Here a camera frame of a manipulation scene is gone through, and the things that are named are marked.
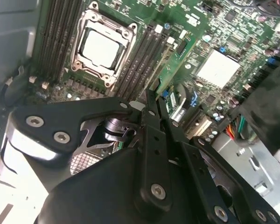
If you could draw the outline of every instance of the black metal bracket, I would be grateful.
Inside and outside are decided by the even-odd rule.
[[[280,223],[274,209],[208,143],[202,138],[189,141],[185,137],[178,124],[168,117],[163,99],[156,102],[153,92],[146,94],[147,105],[141,113],[120,98],[18,108],[9,117],[4,141],[46,165],[64,165],[81,146],[79,134],[84,121],[97,121],[94,122],[97,125],[109,118],[132,120],[137,125],[137,134],[130,144],[136,155],[131,200],[143,220],[160,220],[173,209],[173,177],[168,161],[174,161],[176,169],[181,167],[183,179],[179,181],[186,185],[185,200],[194,211],[195,223],[273,224],[276,220]],[[56,140],[58,132],[69,138],[63,135]],[[112,157],[116,155],[94,167],[101,167]],[[216,177],[220,176],[226,183],[212,179],[205,161],[214,168]],[[232,208],[226,205],[216,187],[220,183],[231,192]]]

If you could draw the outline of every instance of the metal arm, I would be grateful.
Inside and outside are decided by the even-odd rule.
[[[83,140],[81,130],[87,131]],[[73,177],[64,174],[73,155],[113,141],[127,148]],[[149,91],[141,112],[120,98],[18,108],[10,114],[0,160],[1,171],[16,173],[7,151],[23,154],[42,183],[44,173],[57,177],[45,186],[50,196],[39,223],[72,223],[74,217],[78,223],[280,223],[207,142],[185,137],[165,102]],[[217,186],[231,194],[231,204]]]

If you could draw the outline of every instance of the ram slot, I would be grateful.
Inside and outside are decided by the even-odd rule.
[[[135,90],[135,87],[140,79],[140,75],[146,70],[150,60],[152,59],[152,56],[154,52],[157,50],[159,40],[161,39],[160,35],[154,35],[153,40],[150,42],[147,51],[144,54],[144,57],[141,60],[140,66],[137,70],[135,70],[133,78],[131,79],[126,92],[123,95],[124,99],[129,99],[132,92]]]
[[[52,47],[54,44],[54,40],[56,38],[56,33],[57,33],[57,28],[58,28],[58,22],[60,20],[60,16],[63,13],[63,10],[65,8],[65,2],[64,0],[56,0],[57,5],[54,8],[54,12],[51,18],[51,23],[50,23],[50,30],[49,30],[49,36],[45,44],[45,51],[43,54],[43,62],[41,64],[42,67],[42,73],[43,75],[48,78],[50,75],[50,67],[49,67],[49,62],[52,59]]]
[[[63,67],[66,56],[68,55],[68,49],[70,46],[70,41],[73,35],[74,27],[79,20],[79,16],[82,10],[82,0],[72,1],[66,12],[66,20],[64,20],[63,27],[61,30],[61,38],[57,43],[57,50],[52,60],[52,70],[54,79],[57,80]]]
[[[151,22],[148,25],[147,30],[145,31],[144,37],[141,40],[141,43],[136,51],[136,54],[134,55],[133,59],[128,60],[127,65],[124,67],[124,69],[120,74],[119,81],[121,81],[121,83],[116,96],[123,97],[124,93],[126,92],[126,89],[135,74],[135,70],[138,68],[150,42],[152,41],[153,34],[154,34],[154,23]]]
[[[62,0],[52,1],[50,5],[50,13],[48,14],[47,21],[46,21],[47,27],[45,29],[44,37],[42,40],[42,50],[39,56],[39,66],[41,72],[43,72],[44,69],[43,66],[44,60],[45,61],[47,60],[46,56],[48,55],[49,43],[50,43],[50,39],[52,39],[53,37],[54,25],[56,22],[56,17],[59,11],[59,7],[61,5],[61,1]]]
[[[160,55],[162,54],[162,52],[165,49],[165,45],[166,45],[168,36],[169,36],[168,33],[161,34],[161,39],[155,45],[156,49],[153,50],[153,55],[149,60],[150,61],[149,65],[146,66],[146,69],[140,75],[140,80],[137,80],[135,89],[133,89],[133,93],[130,96],[129,101],[135,100],[138,97],[140,91],[144,88],[145,81],[147,80],[147,78],[149,76],[152,75],[153,68],[155,67],[156,63],[158,62],[158,59],[160,58]]]

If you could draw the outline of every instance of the black ram slot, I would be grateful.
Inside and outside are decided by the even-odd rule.
[[[117,91],[116,96],[122,97],[126,91],[127,86],[129,85],[131,79],[133,78],[135,70],[138,68],[142,58],[145,55],[147,47],[149,46],[153,34],[154,34],[154,23],[149,24],[147,30],[145,31],[144,37],[141,40],[141,44],[138,47],[133,60],[129,60],[127,65],[124,67],[123,71],[121,72],[121,84]]]
[[[74,30],[76,30],[76,28],[77,28],[77,24],[78,24],[79,18],[82,13],[82,0],[78,1],[78,5],[74,9],[75,9],[75,12],[73,14],[73,18],[71,18],[68,21],[68,24],[70,21],[72,23],[67,26],[67,28],[70,28],[70,30],[68,30],[67,37],[63,38],[62,48],[60,50],[60,52],[62,51],[63,54],[59,53],[59,57],[58,57],[57,63],[56,63],[56,68],[57,68],[56,74],[58,74],[58,75],[60,75],[60,73],[64,67],[65,59],[70,53],[69,48],[72,45],[73,40],[74,40],[73,33],[74,33]]]
[[[42,50],[41,50],[41,54],[40,54],[40,57],[39,57],[39,65],[40,65],[40,68],[41,68],[41,71],[43,72],[43,61],[46,61],[47,58],[45,57],[45,55],[47,54],[47,51],[48,51],[48,48],[49,48],[49,41],[50,39],[52,38],[52,33],[53,33],[53,28],[54,28],[54,24],[55,24],[55,18],[56,18],[56,15],[58,13],[58,8],[60,7],[60,4],[61,4],[61,1],[62,0],[55,0],[55,1],[52,1],[51,5],[50,5],[50,13],[48,14],[48,17],[47,17],[47,21],[46,21],[46,24],[47,24],[47,28],[46,28],[46,31],[44,33],[44,38],[43,38],[43,41],[42,41]]]
[[[145,71],[141,74],[140,80],[137,82],[137,85],[135,86],[135,89],[132,93],[132,96],[129,98],[129,101],[135,100],[138,97],[140,91],[142,91],[142,89],[144,88],[144,83],[146,79],[149,76],[151,76],[153,68],[155,67],[158,59],[160,58],[161,53],[164,51],[168,36],[169,34],[162,33],[161,42],[158,43],[157,50],[154,51],[154,54],[150,60],[149,65],[146,67]]]
[[[57,26],[59,17],[62,13],[62,9],[64,8],[65,2],[63,0],[57,0],[57,6],[54,7],[54,12],[51,18],[50,23],[50,29],[49,29],[49,35],[45,44],[45,50],[43,54],[43,62],[41,64],[42,67],[42,73],[47,78],[49,76],[50,68],[48,67],[48,64],[52,58],[52,44],[54,43],[54,39],[56,37],[57,32]]]
[[[140,79],[140,75],[146,70],[149,62],[152,59],[152,56],[154,52],[156,51],[156,48],[160,44],[160,35],[155,35],[154,39],[150,42],[146,54],[144,55],[139,68],[135,71],[134,76],[132,80],[130,81],[126,92],[123,95],[124,99],[129,99],[133,91],[135,90],[136,85],[138,84],[138,81]]]
[[[51,42],[50,45],[50,57],[49,61],[47,63],[47,68],[49,72],[47,73],[47,76],[52,78],[53,80],[55,79],[55,75],[53,72],[53,68],[56,66],[56,56],[58,53],[59,45],[60,45],[60,39],[62,38],[61,35],[64,34],[63,26],[65,24],[65,21],[68,20],[68,12],[70,11],[70,2],[64,2],[62,9],[59,14],[59,20],[56,23],[56,28],[55,28],[55,38]]]

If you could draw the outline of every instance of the colored wires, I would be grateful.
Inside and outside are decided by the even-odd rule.
[[[258,141],[257,134],[242,115],[237,116],[226,127],[225,132],[240,147],[248,147]]]

